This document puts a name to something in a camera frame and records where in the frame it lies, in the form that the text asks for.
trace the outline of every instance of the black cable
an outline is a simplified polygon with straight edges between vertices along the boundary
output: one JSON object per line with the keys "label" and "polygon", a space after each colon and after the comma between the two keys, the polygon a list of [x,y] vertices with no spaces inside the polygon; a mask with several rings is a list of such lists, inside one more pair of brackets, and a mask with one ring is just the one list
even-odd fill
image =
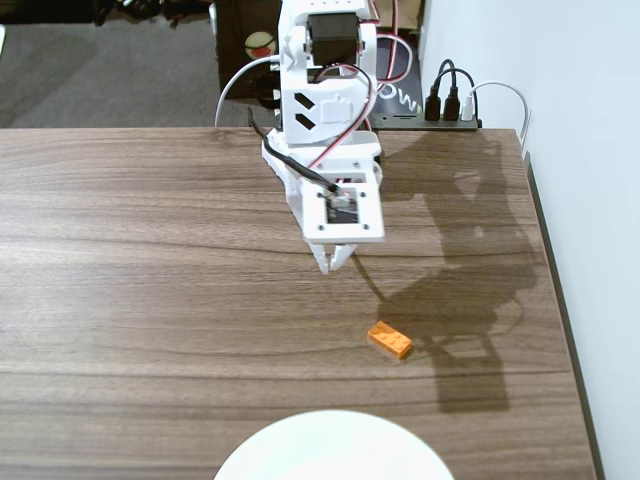
{"label": "black cable", "polygon": [[455,72],[455,68],[456,66],[453,64],[453,60],[451,60],[450,58],[447,58],[445,60],[442,61],[442,63],[440,64],[440,68],[438,69],[438,74],[441,74],[444,71],[444,67],[449,65],[449,68],[452,70],[451,72],[451,86],[452,87],[457,87],[457,81],[458,79],[456,78],[456,72]]}
{"label": "black cable", "polygon": [[[440,80],[442,80],[442,77],[444,77],[445,75],[451,72],[461,73],[465,77],[467,77],[467,79],[469,80],[469,83],[471,84],[471,88],[476,86],[475,82],[473,81],[473,78],[471,78],[471,75],[469,75],[468,72],[466,72],[465,70],[462,70],[461,68],[449,68],[447,70],[443,70],[438,74],[435,82],[433,82],[434,87],[436,87],[436,89],[439,89]],[[480,117],[478,116],[478,94],[476,92],[473,92],[473,102],[475,104],[474,106],[475,106],[475,113],[476,113],[476,121],[480,122]]]}
{"label": "black cable", "polygon": [[247,112],[249,115],[249,126],[253,127],[256,133],[260,135],[260,137],[262,137],[262,140],[264,142],[264,148],[267,152],[269,152],[269,154],[273,155],[278,160],[281,160],[287,167],[289,167],[291,170],[298,173],[299,175],[303,176],[310,182],[323,186],[324,188],[329,190],[331,193],[335,193],[338,191],[338,186],[335,183],[331,183],[329,180],[324,178],[319,173],[314,172],[313,170],[298,163],[293,158],[275,150],[269,143],[269,138],[267,137],[267,134],[258,126],[258,124],[256,123],[256,120],[253,118],[253,110],[251,110],[250,108],[247,108]]}

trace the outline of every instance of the power strip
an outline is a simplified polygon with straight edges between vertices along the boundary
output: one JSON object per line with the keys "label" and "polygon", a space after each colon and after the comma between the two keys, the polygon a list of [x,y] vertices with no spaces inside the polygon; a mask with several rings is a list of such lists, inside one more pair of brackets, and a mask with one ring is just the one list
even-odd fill
{"label": "power strip", "polygon": [[369,116],[371,128],[374,130],[477,130],[476,118],[469,121],[425,120],[424,115],[392,115],[389,113],[373,113]]}

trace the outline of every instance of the gray carpet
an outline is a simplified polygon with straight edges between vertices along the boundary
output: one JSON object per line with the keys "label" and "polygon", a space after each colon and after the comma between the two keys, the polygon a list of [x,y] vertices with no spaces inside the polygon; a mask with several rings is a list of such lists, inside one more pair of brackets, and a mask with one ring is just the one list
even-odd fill
{"label": "gray carpet", "polygon": [[[93,25],[8,25],[0,57],[0,127],[212,126],[220,95],[207,18],[172,29],[118,14]],[[273,114],[254,108],[261,125]],[[225,102],[222,126],[246,126]]]}

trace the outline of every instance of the orange lego brick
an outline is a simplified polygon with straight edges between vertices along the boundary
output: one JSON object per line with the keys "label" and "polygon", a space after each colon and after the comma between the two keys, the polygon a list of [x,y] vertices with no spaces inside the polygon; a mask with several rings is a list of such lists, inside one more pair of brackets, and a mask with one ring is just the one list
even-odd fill
{"label": "orange lego brick", "polygon": [[378,322],[371,327],[367,332],[367,340],[383,348],[398,360],[405,357],[411,350],[411,339],[384,322]]}

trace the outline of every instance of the white bowl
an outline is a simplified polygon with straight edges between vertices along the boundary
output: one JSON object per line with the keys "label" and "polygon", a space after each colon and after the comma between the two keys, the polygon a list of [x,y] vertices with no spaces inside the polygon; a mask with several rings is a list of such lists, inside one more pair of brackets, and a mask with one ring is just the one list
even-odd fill
{"label": "white bowl", "polygon": [[231,454],[216,480],[453,480],[427,444],[383,418],[326,410],[280,420]]}

